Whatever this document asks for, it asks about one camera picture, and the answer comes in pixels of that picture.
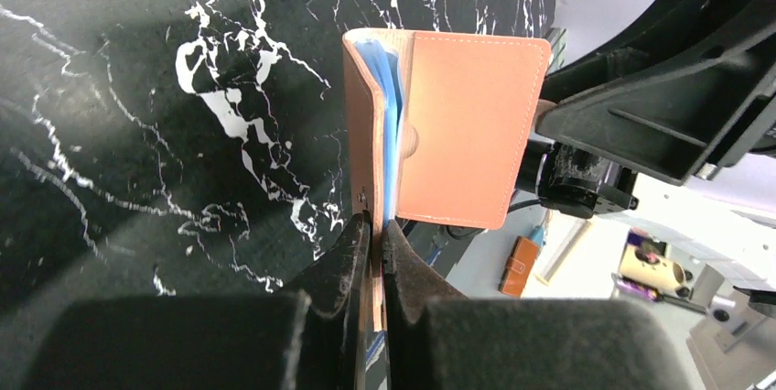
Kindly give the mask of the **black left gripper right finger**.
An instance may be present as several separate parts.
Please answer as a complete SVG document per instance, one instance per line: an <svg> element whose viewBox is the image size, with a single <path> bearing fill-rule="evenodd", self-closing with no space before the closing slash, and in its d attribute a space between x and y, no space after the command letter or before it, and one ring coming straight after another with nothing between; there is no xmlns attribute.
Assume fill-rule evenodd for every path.
<svg viewBox="0 0 776 390"><path fill-rule="evenodd" d="M396 220L385 224L382 248L389 387L447 389L447 327L438 312L463 294L416 253Z"/></svg>

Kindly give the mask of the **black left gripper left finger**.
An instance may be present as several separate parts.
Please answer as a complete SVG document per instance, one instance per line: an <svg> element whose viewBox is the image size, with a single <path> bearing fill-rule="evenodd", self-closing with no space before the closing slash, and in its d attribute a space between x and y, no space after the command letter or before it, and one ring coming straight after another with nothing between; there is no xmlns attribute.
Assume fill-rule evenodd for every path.
<svg viewBox="0 0 776 390"><path fill-rule="evenodd" d="M365 386L371 244L371 218L358 213L334 246L285 287L297 299L286 389Z"/></svg>

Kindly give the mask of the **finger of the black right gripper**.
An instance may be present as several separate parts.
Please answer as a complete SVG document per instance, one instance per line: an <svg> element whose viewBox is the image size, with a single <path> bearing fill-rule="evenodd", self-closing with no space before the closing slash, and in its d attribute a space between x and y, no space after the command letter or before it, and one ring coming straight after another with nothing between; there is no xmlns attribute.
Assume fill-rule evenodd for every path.
<svg viewBox="0 0 776 390"><path fill-rule="evenodd" d="M618 35L549 74L540 98L560 103L644 70L678 53L709 0L654 0Z"/></svg>
<svg viewBox="0 0 776 390"><path fill-rule="evenodd" d="M537 132L681 185L705 164L730 167L775 122L775 26L727 25L689 49L582 92Z"/></svg>

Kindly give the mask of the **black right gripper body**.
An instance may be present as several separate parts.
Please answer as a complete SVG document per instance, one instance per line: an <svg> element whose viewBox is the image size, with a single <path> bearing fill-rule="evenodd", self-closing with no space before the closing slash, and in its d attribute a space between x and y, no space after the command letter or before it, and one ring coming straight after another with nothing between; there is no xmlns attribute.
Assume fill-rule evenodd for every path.
<svg viewBox="0 0 776 390"><path fill-rule="evenodd" d="M523 153L516 189L550 210L580 219L634 210L636 173L573 146L531 140Z"/></svg>

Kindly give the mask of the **brown leather card holder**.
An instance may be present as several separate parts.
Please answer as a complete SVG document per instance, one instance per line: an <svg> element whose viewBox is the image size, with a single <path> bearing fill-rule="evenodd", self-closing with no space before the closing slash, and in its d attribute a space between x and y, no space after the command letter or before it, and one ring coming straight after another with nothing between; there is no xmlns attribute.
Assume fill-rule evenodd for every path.
<svg viewBox="0 0 776 390"><path fill-rule="evenodd" d="M357 47L397 58L398 175L388 178L385 92ZM351 207L372 250L393 218L495 230L505 219L552 50L542 38L354 28L342 36Z"/></svg>

